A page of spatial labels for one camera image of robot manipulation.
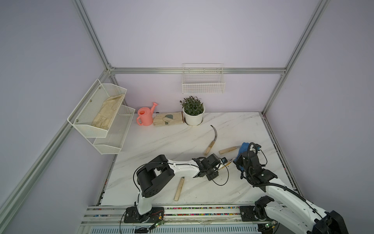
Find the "blue fluffy rag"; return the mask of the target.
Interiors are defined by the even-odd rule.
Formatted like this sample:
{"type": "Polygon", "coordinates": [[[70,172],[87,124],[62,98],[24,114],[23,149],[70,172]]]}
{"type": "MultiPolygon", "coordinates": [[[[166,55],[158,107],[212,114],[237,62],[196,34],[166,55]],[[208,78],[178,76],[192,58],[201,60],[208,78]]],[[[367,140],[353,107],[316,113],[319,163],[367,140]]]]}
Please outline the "blue fluffy rag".
{"type": "Polygon", "coordinates": [[[237,157],[233,160],[233,163],[236,165],[237,169],[241,172],[244,171],[243,158],[247,155],[248,147],[249,147],[249,143],[244,142],[239,149],[237,157]]]}

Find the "sickle with wooden handle middle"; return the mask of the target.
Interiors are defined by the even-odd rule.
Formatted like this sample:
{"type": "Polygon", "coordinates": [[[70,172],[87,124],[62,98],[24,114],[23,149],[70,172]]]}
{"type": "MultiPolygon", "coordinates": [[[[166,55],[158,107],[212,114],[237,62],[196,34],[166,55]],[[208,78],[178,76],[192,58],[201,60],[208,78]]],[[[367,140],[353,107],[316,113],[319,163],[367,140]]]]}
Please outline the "sickle with wooden handle middle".
{"type": "Polygon", "coordinates": [[[227,166],[229,166],[232,162],[233,162],[234,158],[230,159],[229,161],[227,161],[225,164],[221,164],[218,168],[218,170],[221,170],[227,166]]]}

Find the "sickle with wooden handle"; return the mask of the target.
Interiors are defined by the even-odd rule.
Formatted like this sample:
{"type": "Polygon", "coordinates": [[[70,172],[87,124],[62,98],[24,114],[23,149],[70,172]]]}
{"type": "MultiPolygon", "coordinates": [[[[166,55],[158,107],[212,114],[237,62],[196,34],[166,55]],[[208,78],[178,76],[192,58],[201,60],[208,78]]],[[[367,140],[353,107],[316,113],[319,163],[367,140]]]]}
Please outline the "sickle with wooden handle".
{"type": "Polygon", "coordinates": [[[175,193],[175,196],[174,196],[174,201],[179,200],[182,189],[183,189],[184,181],[185,181],[185,177],[183,176],[183,177],[181,177],[180,182],[178,184],[178,187],[177,187],[177,190],[176,190],[176,193],[175,193]]]}
{"type": "Polygon", "coordinates": [[[227,166],[229,166],[232,162],[233,162],[234,158],[230,159],[229,161],[227,161],[225,164],[221,164],[218,168],[218,170],[221,170],[227,166]]]}
{"type": "Polygon", "coordinates": [[[215,142],[217,140],[217,136],[218,136],[216,128],[213,125],[211,125],[211,127],[214,130],[214,139],[211,141],[211,143],[208,145],[208,147],[204,151],[204,156],[207,156],[208,153],[211,151],[212,147],[214,146],[214,144],[215,144],[215,142]]]}
{"type": "Polygon", "coordinates": [[[234,151],[236,149],[240,149],[240,145],[239,146],[232,146],[232,147],[229,147],[229,148],[226,148],[226,149],[223,149],[223,150],[220,150],[219,151],[219,154],[222,155],[222,154],[225,154],[225,153],[228,153],[228,152],[231,152],[231,151],[234,151]]]}

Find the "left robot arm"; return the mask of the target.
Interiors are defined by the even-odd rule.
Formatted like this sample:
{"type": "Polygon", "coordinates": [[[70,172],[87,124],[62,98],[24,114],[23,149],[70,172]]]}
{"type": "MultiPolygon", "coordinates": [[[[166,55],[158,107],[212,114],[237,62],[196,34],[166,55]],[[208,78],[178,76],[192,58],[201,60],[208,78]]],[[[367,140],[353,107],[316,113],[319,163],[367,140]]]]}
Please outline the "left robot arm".
{"type": "Polygon", "coordinates": [[[177,177],[200,178],[214,180],[218,170],[225,166],[226,160],[215,154],[208,157],[198,157],[189,161],[173,161],[165,155],[158,155],[148,163],[141,165],[133,174],[133,182],[138,189],[135,207],[139,215],[145,215],[152,210],[153,197],[173,179],[177,177]]]}

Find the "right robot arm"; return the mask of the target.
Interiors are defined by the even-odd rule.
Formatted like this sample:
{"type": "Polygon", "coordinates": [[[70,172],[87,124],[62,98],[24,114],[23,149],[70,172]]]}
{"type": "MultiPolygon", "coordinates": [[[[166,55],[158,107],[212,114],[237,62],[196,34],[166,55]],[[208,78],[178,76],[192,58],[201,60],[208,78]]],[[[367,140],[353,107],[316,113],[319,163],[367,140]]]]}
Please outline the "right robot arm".
{"type": "Polygon", "coordinates": [[[274,220],[295,234],[348,233],[339,213],[328,212],[288,188],[276,174],[263,168],[257,151],[243,152],[233,162],[241,172],[242,179],[266,193],[255,202],[250,212],[254,219],[274,220]]]}

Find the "white plant pot with saucer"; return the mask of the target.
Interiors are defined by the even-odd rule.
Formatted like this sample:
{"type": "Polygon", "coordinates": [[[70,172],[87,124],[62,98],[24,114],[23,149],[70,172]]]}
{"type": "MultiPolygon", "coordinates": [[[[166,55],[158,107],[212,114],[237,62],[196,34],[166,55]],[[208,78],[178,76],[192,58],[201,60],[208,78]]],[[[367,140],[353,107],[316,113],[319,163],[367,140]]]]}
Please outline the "white plant pot with saucer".
{"type": "Polygon", "coordinates": [[[204,113],[205,113],[205,107],[204,106],[203,106],[203,112],[201,114],[196,115],[196,116],[188,115],[185,112],[184,108],[182,109],[182,111],[183,111],[184,121],[187,125],[189,125],[189,126],[199,126],[203,122],[203,116],[204,116],[204,113]]]}

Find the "green potted plant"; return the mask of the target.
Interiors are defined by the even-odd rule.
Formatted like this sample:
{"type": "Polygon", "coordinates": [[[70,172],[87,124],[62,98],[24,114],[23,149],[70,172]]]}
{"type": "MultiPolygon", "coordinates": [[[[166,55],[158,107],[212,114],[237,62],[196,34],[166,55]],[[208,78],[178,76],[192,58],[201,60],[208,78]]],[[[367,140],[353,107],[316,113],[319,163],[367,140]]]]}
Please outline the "green potted plant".
{"type": "Polygon", "coordinates": [[[190,116],[197,116],[204,112],[204,104],[197,97],[189,96],[180,101],[184,112],[190,116]]]}

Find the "beige work glove on table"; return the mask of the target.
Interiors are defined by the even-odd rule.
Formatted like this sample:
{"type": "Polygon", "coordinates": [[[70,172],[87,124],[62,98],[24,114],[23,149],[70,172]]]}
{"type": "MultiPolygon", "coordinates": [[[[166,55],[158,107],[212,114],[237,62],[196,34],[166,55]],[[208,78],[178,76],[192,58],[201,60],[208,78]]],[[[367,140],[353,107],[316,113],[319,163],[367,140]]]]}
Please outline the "beige work glove on table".
{"type": "Polygon", "coordinates": [[[153,118],[153,125],[156,127],[179,125],[183,123],[182,112],[159,113],[153,118]]]}

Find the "pink watering can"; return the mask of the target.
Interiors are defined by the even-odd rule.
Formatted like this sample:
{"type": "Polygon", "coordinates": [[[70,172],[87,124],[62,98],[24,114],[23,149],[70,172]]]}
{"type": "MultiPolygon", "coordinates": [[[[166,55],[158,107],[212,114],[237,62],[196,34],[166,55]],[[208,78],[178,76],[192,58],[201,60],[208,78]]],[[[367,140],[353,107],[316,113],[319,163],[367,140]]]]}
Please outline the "pink watering can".
{"type": "Polygon", "coordinates": [[[139,126],[150,126],[153,124],[153,114],[157,105],[158,104],[156,102],[153,102],[153,106],[151,108],[142,107],[138,110],[136,122],[139,126]]]}

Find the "white mesh lower shelf basket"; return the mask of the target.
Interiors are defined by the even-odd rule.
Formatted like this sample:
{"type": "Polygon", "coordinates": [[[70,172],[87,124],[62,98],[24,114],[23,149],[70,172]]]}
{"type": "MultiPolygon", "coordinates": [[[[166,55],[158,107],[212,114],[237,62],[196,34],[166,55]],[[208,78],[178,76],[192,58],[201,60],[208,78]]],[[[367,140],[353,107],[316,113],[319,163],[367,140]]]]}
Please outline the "white mesh lower shelf basket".
{"type": "Polygon", "coordinates": [[[135,109],[121,105],[105,138],[96,138],[93,147],[101,155],[119,154],[124,145],[135,109]]]}

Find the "white mesh shelf basket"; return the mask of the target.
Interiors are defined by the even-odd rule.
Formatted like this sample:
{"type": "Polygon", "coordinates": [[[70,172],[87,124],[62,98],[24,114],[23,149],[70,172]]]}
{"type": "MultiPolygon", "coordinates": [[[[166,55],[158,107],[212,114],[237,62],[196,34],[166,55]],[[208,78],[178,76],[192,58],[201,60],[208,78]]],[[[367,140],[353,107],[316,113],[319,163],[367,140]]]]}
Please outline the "white mesh shelf basket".
{"type": "Polygon", "coordinates": [[[96,138],[93,147],[101,155],[119,154],[124,145],[135,109],[121,105],[105,138],[96,138]]]}
{"type": "Polygon", "coordinates": [[[86,93],[85,97],[76,106],[67,121],[85,138],[105,138],[114,121],[119,108],[110,115],[109,124],[102,128],[94,124],[94,119],[101,112],[104,102],[109,98],[119,97],[116,103],[122,104],[127,89],[111,83],[101,83],[96,80],[86,93]]]}

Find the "white mesh upper shelf basket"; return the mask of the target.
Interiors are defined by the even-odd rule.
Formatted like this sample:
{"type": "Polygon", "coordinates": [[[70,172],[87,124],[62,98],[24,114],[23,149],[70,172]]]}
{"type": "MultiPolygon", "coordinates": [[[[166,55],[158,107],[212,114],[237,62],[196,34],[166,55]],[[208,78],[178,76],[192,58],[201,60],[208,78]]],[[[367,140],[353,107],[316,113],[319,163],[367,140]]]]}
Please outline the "white mesh upper shelf basket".
{"type": "Polygon", "coordinates": [[[109,98],[119,97],[116,103],[122,104],[127,89],[111,83],[101,83],[96,80],[86,93],[85,97],[76,106],[67,121],[85,138],[105,138],[114,121],[119,108],[110,115],[109,124],[102,128],[94,124],[94,119],[101,112],[104,102],[109,98]]]}

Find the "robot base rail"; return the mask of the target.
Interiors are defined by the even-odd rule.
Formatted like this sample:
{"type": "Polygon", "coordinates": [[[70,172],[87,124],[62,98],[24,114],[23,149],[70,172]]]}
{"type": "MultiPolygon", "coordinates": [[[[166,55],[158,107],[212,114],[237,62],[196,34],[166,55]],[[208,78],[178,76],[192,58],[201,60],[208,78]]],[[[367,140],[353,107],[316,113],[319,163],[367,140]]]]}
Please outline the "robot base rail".
{"type": "Polygon", "coordinates": [[[125,223],[125,206],[92,206],[84,215],[79,234],[281,234],[274,221],[247,221],[239,205],[171,205],[153,214],[149,223],[125,223]]]}

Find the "aluminium frame profile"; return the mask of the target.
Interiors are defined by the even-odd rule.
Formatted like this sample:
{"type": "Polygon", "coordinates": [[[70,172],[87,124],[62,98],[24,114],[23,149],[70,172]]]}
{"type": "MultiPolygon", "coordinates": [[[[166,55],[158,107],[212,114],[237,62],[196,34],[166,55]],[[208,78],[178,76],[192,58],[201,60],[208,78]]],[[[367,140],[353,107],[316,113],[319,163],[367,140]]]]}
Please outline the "aluminium frame profile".
{"type": "Polygon", "coordinates": [[[284,84],[287,76],[289,75],[292,67],[294,66],[296,60],[298,59],[301,51],[304,49],[308,39],[310,38],[313,30],[316,27],[317,22],[321,18],[323,12],[325,11],[329,1],[319,1],[313,14],[307,23],[307,26],[300,37],[297,46],[295,47],[289,62],[285,68],[214,68],[213,66],[202,67],[201,64],[197,64],[196,67],[184,68],[119,68],[111,67],[107,57],[104,54],[104,51],[99,43],[96,32],[94,31],[91,20],[89,19],[87,10],[84,6],[83,1],[73,1],[72,2],[75,9],[77,10],[78,16],[80,17],[82,24],[84,25],[90,40],[92,41],[95,50],[99,54],[99,58],[104,64],[104,71],[99,77],[99,80],[95,81],[89,91],[85,94],[83,99],[79,102],[76,108],[73,110],[70,117],[63,124],[45,150],[42,152],[40,157],[36,160],[30,170],[26,173],[24,178],[17,185],[15,190],[8,197],[4,205],[1,207],[1,222],[9,222],[19,211],[19,209],[24,204],[25,200],[29,196],[31,190],[35,184],[42,177],[42,174],[49,166],[50,162],[53,160],[56,150],[59,148],[60,144],[65,140],[68,133],[73,127],[72,122],[75,120],[74,116],[78,111],[83,109],[84,101],[88,99],[89,94],[93,92],[98,86],[99,82],[105,81],[107,78],[111,78],[115,82],[115,74],[189,74],[193,76],[202,76],[207,74],[280,74],[281,78],[276,84],[275,89],[273,90],[269,100],[267,101],[263,114],[266,114],[270,109],[276,95],[278,94],[281,86],[284,84]]]}

